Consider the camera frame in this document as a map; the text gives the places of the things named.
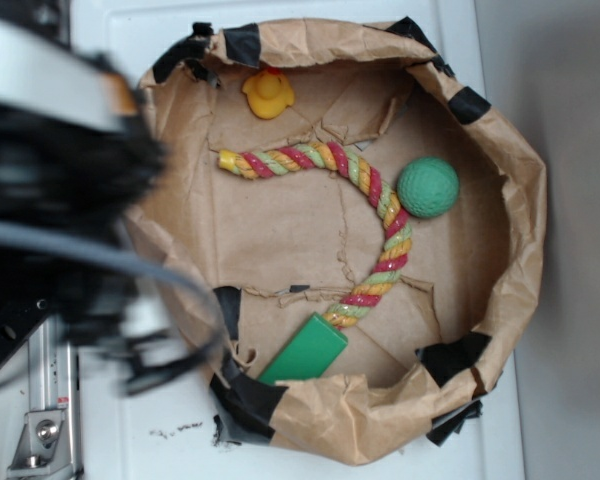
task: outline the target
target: gray cable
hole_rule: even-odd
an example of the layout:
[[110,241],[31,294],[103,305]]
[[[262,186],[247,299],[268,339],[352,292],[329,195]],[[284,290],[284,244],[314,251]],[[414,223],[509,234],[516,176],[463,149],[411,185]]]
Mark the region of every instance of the gray cable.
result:
[[0,221],[0,248],[27,250],[62,257],[128,276],[151,277],[160,282],[186,288],[202,300],[205,308],[218,322],[218,328],[222,324],[222,314],[204,288],[176,272],[143,260],[132,252],[121,251],[71,235],[3,221]]

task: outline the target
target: green block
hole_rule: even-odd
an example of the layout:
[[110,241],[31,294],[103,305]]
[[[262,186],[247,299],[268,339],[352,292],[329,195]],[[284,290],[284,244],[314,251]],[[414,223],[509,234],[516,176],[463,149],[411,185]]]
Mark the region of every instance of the green block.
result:
[[317,378],[340,355],[347,342],[344,334],[322,315],[314,313],[258,380],[273,385],[277,380]]

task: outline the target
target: green tennis ball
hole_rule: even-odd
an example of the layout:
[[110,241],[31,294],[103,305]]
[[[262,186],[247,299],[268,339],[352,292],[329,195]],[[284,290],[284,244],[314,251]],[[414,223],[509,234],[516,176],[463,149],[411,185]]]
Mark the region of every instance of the green tennis ball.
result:
[[449,210],[460,191],[458,175],[437,157],[422,157],[407,165],[398,179],[398,198],[413,216],[432,218]]

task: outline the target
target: brown paper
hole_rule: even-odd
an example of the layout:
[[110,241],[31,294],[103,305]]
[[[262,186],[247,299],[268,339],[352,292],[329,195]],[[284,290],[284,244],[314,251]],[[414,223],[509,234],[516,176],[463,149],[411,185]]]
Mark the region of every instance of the brown paper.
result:
[[[391,184],[420,156],[451,163],[457,204],[411,220],[401,281],[344,331],[350,345],[322,378],[286,383],[271,420],[274,445],[367,463],[494,387],[537,303],[544,165],[493,108],[461,126],[447,102],[463,86],[412,39],[327,20],[268,22],[260,36],[262,62],[285,67],[296,92],[295,105],[274,120],[249,111],[240,88],[255,71],[227,58],[222,34],[203,61],[220,88],[182,66],[161,85],[144,77],[148,120],[171,156],[158,188],[132,211],[131,233],[144,252],[195,265],[212,287],[243,289],[234,353],[255,377],[312,312],[369,274],[383,229],[364,196],[335,174],[247,181],[219,170],[216,151],[371,140],[357,153]],[[310,288],[285,293],[291,285]],[[185,338],[198,341],[208,325],[182,298],[165,301]],[[492,337],[487,350],[475,368],[438,387],[415,350],[472,330]]]

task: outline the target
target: brown paper bag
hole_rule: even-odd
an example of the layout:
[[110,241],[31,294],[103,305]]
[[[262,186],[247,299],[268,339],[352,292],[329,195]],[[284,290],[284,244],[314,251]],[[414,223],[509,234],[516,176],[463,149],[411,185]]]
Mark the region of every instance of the brown paper bag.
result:
[[[409,19],[388,31],[330,20],[196,28],[141,82],[171,155],[129,223],[143,254],[237,287],[219,290],[233,350],[211,381],[230,435],[364,464],[435,432],[450,413],[468,415],[536,307],[541,160]],[[264,66],[284,69],[296,95],[269,121],[241,93]],[[401,280],[345,331],[349,346],[322,378],[267,386],[254,378],[308,316],[368,275],[382,227],[342,178],[313,169],[246,181],[219,170],[217,152],[311,140],[349,145],[389,183],[415,158],[442,157],[460,196],[440,217],[411,220]],[[165,301],[196,343],[207,325],[182,298]]]

